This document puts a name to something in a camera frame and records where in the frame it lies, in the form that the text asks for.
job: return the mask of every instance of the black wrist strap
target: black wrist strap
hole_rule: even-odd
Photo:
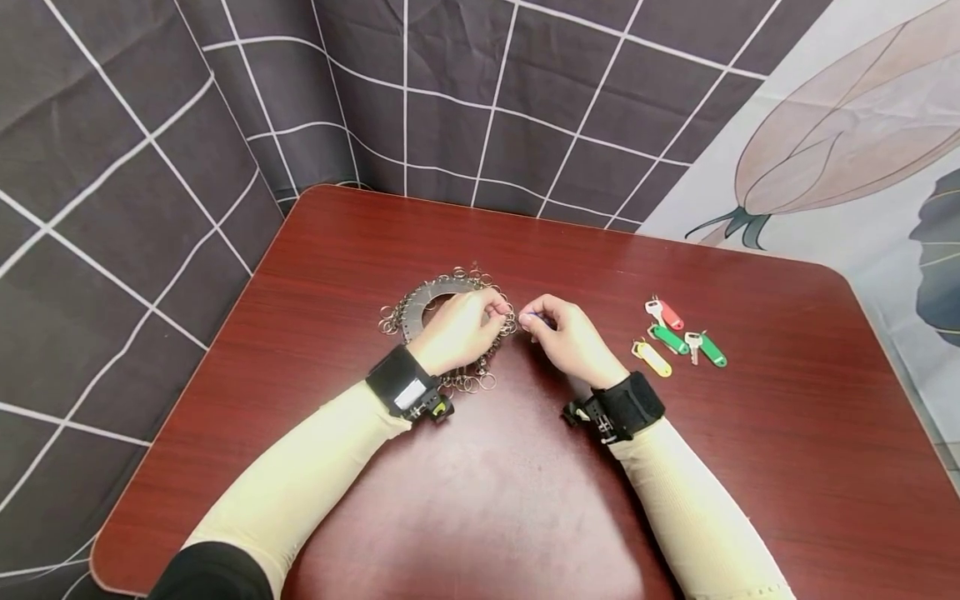
[[[608,390],[593,390],[586,400],[567,404],[563,417],[570,425],[589,423],[604,444],[626,442],[666,412],[643,373],[630,376]]]
[[[367,385],[390,414],[407,420],[427,414],[439,422],[453,414],[453,403],[439,393],[437,383],[404,345],[391,350],[367,375]]]

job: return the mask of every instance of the table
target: table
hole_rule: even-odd
[[[378,310],[472,261],[519,307],[576,301],[641,369],[799,598],[960,589],[960,502],[850,286],[822,267],[334,186],[310,189],[92,551],[145,595],[270,444],[397,342]],[[730,365],[630,354],[652,294]],[[607,451],[558,418],[568,384],[522,334],[497,387],[387,444],[304,547],[286,598],[645,598],[678,593]]]

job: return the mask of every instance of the chain mail ring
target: chain mail ring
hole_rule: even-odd
[[[395,306],[381,308],[380,323],[377,328],[380,333],[387,335],[402,332],[403,342],[409,344],[423,332],[423,315],[437,307],[437,298],[487,287],[496,290],[504,300],[507,299],[500,288],[493,285],[493,277],[481,271],[476,263],[473,263],[469,271],[463,267],[454,267],[449,274],[424,281],[400,299]],[[516,312],[509,300],[507,305],[510,307],[507,321],[500,327],[500,334],[493,341],[490,349],[473,363],[441,375],[440,387],[445,388],[444,392],[448,396],[452,396],[454,391],[476,394],[479,390],[492,390],[496,387],[496,376],[490,372],[490,359],[500,348],[503,338],[516,332]]]

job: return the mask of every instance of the dark gray curtain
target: dark gray curtain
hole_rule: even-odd
[[[109,595],[91,541],[305,188],[636,231],[828,2],[0,5],[0,600]]]

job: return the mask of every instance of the beige arm sleeve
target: beige arm sleeve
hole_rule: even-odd
[[[272,445],[220,496],[183,547],[222,541],[245,550],[280,597],[300,548],[374,452],[408,431],[366,382],[322,406]]]
[[[750,520],[669,421],[610,450],[626,469],[687,598],[794,598]]]

